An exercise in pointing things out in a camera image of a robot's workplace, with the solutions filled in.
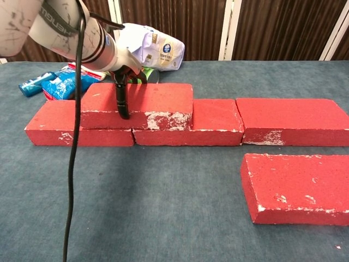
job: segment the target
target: black cable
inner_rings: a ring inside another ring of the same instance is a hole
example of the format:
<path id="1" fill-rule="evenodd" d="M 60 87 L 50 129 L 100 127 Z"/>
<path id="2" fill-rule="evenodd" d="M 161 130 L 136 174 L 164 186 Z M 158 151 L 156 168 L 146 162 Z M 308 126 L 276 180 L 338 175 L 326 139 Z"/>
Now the black cable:
<path id="1" fill-rule="evenodd" d="M 69 191 L 69 202 L 68 202 L 68 216 L 67 224 L 65 226 L 64 234 L 64 246 L 63 246 L 63 262 L 67 262 L 68 254 L 68 240 L 71 225 L 71 218 L 73 216 L 74 207 L 74 184 L 73 184 L 73 173 L 74 163 L 77 150 L 77 141 L 79 139 L 79 128 L 80 128 L 80 112 L 81 112 L 81 60 L 82 60 L 82 48 L 83 38 L 85 34 L 86 21 L 83 12 L 81 11 L 80 27 L 79 27 L 79 39 L 76 48 L 76 69 L 75 69 L 75 125 L 74 125 L 74 136 L 73 145 L 71 147 L 69 168 L 68 168 L 68 191 Z"/>
<path id="2" fill-rule="evenodd" d="M 110 20 L 108 20 L 108 19 L 105 19 L 104 17 L 100 16 L 99 14 L 96 14 L 96 13 L 93 13 L 93 12 L 89 12 L 89 15 L 90 15 L 90 17 L 92 17 L 92 18 L 95 18 L 95 19 L 97 19 L 97 20 L 99 20 L 99 21 L 102 21 L 103 23 L 106 23 L 106 24 L 112 26 L 113 29 L 122 30 L 122 29 L 125 28 L 124 25 L 121 25 L 120 23 L 115 23 L 115 22 L 113 22 L 113 21 L 110 21 Z"/>

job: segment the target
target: white plastic bag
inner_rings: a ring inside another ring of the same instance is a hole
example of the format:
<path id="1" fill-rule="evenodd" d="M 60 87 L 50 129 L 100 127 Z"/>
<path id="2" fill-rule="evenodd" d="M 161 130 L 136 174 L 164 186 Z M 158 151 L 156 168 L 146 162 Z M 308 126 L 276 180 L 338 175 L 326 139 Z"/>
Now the white plastic bag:
<path id="1" fill-rule="evenodd" d="M 152 27 L 124 23 L 118 45 L 127 47 L 142 63 L 159 71 L 178 70 L 184 57 L 184 44 Z"/>

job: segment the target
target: white paint chip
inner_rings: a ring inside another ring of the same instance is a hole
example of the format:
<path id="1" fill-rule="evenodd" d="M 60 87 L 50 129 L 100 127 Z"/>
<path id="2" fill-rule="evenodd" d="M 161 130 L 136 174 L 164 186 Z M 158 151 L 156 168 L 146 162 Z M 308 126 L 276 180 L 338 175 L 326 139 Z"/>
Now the white paint chip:
<path id="1" fill-rule="evenodd" d="M 335 210 L 334 209 L 321 209 L 321 208 L 316 208 L 316 209 L 312 209 L 310 207 L 298 207 L 296 208 L 296 210 L 302 210 L 302 211 L 315 211 L 315 212 L 325 212 L 327 214 L 331 214 L 334 213 Z"/>
<path id="2" fill-rule="evenodd" d="M 306 195 L 305 197 L 311 204 L 316 204 L 316 200 L 312 196 Z"/>
<path id="3" fill-rule="evenodd" d="M 180 112 L 170 113 L 170 112 L 145 112 L 147 116 L 148 129 L 159 130 L 159 123 L 166 121 L 172 126 L 169 130 L 184 130 L 187 127 L 187 122 L 190 120 L 190 114 L 183 114 Z"/>
<path id="4" fill-rule="evenodd" d="M 282 203 L 287 203 L 287 199 L 284 195 L 280 195 L 280 194 L 276 193 L 275 198 L 277 201 L 280 201 Z"/>
<path id="5" fill-rule="evenodd" d="M 59 140 L 63 140 L 67 145 L 73 141 L 73 137 L 69 133 L 61 132 L 61 136 L 58 138 Z"/>
<path id="6" fill-rule="evenodd" d="M 265 210 L 266 210 L 266 208 L 264 206 L 258 204 L 258 212 L 263 212 Z"/>
<path id="7" fill-rule="evenodd" d="M 247 144 L 265 146 L 283 146 L 285 142 L 281 139 L 282 130 L 272 130 L 263 137 L 262 142 L 247 141 Z"/>

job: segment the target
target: brown wall panel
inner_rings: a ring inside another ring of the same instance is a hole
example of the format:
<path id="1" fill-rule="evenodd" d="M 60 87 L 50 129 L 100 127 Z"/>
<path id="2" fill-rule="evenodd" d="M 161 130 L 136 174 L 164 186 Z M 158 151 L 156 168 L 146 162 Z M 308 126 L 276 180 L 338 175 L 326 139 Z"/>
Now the brown wall panel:
<path id="1" fill-rule="evenodd" d="M 185 60 L 217 60 L 225 0 L 120 0 L 123 22 L 151 26 L 185 44 Z"/>
<path id="2" fill-rule="evenodd" d="M 341 42 L 333 54 L 332 60 L 349 60 L 349 28 L 343 35 Z"/>
<path id="3" fill-rule="evenodd" d="M 98 13 L 110 19 L 108 0 L 83 0 L 89 11 Z M 46 61 L 46 62 L 66 62 L 66 58 L 40 46 L 30 37 L 27 38 L 22 51 L 8 61 Z"/>
<path id="4" fill-rule="evenodd" d="M 318 60 L 346 0 L 242 0 L 232 59 Z"/>

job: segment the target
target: red brick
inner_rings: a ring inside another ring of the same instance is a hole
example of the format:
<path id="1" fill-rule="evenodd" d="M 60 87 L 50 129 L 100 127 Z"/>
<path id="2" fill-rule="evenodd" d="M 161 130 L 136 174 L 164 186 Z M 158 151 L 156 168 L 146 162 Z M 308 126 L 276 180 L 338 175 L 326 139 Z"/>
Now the red brick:
<path id="1" fill-rule="evenodd" d="M 37 146 L 71 146 L 75 119 L 73 100 L 47 101 L 31 119 L 25 131 Z M 83 129 L 79 146 L 132 146 L 131 129 Z"/>
<path id="2" fill-rule="evenodd" d="M 328 99 L 238 98 L 243 143 L 349 146 L 349 116 Z"/>
<path id="3" fill-rule="evenodd" d="M 93 84 L 82 99 L 85 128 L 188 129 L 192 118 L 189 84 L 128 85 L 130 119 L 117 111 L 114 84 Z"/>
<path id="4" fill-rule="evenodd" d="M 246 154 L 241 179 L 253 223 L 349 225 L 349 156 Z"/>
<path id="5" fill-rule="evenodd" d="M 134 130 L 136 143 L 149 146 L 236 146 L 244 132 L 232 99 L 194 100 L 191 130 Z"/>

